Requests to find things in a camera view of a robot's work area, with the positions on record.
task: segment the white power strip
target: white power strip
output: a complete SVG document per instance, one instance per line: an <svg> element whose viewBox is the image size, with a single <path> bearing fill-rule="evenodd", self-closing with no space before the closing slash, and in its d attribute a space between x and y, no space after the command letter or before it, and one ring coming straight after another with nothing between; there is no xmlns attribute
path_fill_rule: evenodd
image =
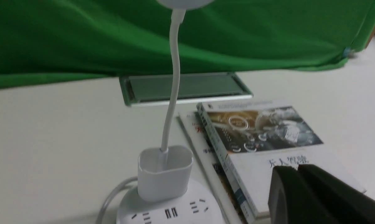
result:
<svg viewBox="0 0 375 224"><path fill-rule="evenodd" d="M212 193L190 179L186 193L178 198L150 203L137 188L129 190L117 211L116 224L222 224L221 210Z"/></svg>

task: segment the white table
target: white table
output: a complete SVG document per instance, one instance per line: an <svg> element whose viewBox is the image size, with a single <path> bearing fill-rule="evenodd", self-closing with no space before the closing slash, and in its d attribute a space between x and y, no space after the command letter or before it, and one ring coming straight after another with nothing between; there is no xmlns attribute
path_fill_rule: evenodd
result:
<svg viewBox="0 0 375 224"><path fill-rule="evenodd" d="M290 100L375 199L375 40L341 69L239 75L257 97ZM141 150L160 145L165 113L126 107L116 78L0 91L0 224L93 223ZM177 122L170 141L189 146ZM196 163L192 176L206 184Z"/></svg>

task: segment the lamp head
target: lamp head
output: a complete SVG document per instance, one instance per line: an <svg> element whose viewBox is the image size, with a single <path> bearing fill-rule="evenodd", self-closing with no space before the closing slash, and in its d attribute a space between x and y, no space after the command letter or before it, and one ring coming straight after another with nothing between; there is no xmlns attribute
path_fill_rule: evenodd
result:
<svg viewBox="0 0 375 224"><path fill-rule="evenodd" d="M162 6L170 9L191 10L206 6L213 0L157 0Z"/></svg>

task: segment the power cord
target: power cord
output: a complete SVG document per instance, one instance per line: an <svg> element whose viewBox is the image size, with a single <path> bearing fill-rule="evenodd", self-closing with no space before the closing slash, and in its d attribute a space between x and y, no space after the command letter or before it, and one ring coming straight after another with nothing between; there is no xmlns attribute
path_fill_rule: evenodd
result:
<svg viewBox="0 0 375 224"><path fill-rule="evenodd" d="M122 190L124 190L125 186L131 182L137 181L138 177L130 177L123 182L121 182L117 187L115 187L112 192L107 196L105 202L103 202L102 207L100 208L99 214L97 215L95 224L102 224L103 217L105 216L106 209L109 207L109 204L112 202L112 200L117 196L118 193L120 193Z"/></svg>

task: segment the book cover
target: book cover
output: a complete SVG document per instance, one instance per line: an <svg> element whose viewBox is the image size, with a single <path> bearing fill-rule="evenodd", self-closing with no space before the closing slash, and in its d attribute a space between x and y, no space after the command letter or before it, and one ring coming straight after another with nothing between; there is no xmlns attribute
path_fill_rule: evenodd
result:
<svg viewBox="0 0 375 224"><path fill-rule="evenodd" d="M269 216L274 166L315 164L365 192L286 101L209 102L197 108L224 170L232 170L255 218Z"/></svg>
<svg viewBox="0 0 375 224"><path fill-rule="evenodd" d="M253 224L254 215L241 193L232 171L226 174L209 142L197 112L180 113L179 118L193 150L203 167L213 194L219 201L229 223Z"/></svg>

